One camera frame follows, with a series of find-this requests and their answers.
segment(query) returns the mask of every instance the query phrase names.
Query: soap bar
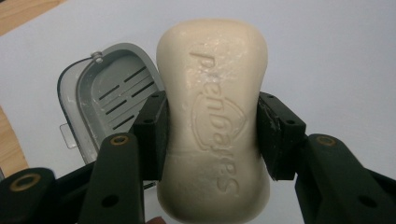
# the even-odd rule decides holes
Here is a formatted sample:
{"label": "soap bar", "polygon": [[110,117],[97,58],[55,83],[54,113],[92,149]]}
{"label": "soap bar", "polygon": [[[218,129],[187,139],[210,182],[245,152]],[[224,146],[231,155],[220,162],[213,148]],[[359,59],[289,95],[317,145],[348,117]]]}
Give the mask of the soap bar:
{"label": "soap bar", "polygon": [[163,210],[183,223],[253,219],[269,198],[256,136],[264,38],[241,21],[185,21],[161,38],[157,64],[170,109]]}

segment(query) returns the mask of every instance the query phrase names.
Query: black plastic bracket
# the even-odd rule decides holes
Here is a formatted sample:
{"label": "black plastic bracket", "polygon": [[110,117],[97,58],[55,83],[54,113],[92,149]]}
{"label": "black plastic bracket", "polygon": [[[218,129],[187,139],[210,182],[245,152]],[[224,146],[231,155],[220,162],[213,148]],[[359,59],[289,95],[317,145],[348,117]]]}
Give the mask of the black plastic bracket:
{"label": "black plastic bracket", "polygon": [[134,121],[130,133],[140,146],[140,164],[144,180],[161,180],[168,145],[168,101],[165,91],[150,95]]}
{"label": "black plastic bracket", "polygon": [[133,134],[113,134],[102,142],[78,223],[145,223],[139,147]]}
{"label": "black plastic bracket", "polygon": [[45,168],[26,169],[0,184],[0,223],[41,223],[49,204],[56,200],[53,172]]}
{"label": "black plastic bracket", "polygon": [[274,95],[260,92],[257,105],[259,149],[274,180],[292,180],[305,139],[305,123]]}
{"label": "black plastic bracket", "polygon": [[[389,187],[392,184],[384,176],[382,180]],[[295,189],[307,224],[396,223],[392,198],[347,146],[332,136],[307,138]]]}

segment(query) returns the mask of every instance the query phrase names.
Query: soap dish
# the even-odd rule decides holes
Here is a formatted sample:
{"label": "soap dish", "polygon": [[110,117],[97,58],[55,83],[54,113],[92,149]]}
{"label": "soap dish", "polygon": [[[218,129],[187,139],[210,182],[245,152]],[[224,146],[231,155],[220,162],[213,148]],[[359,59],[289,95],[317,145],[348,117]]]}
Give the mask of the soap dish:
{"label": "soap dish", "polygon": [[102,141],[128,132],[156,91],[163,91],[158,71],[133,44],[117,44],[71,64],[58,80],[59,102],[70,128],[61,126],[66,144],[77,145],[86,163],[95,161]]}

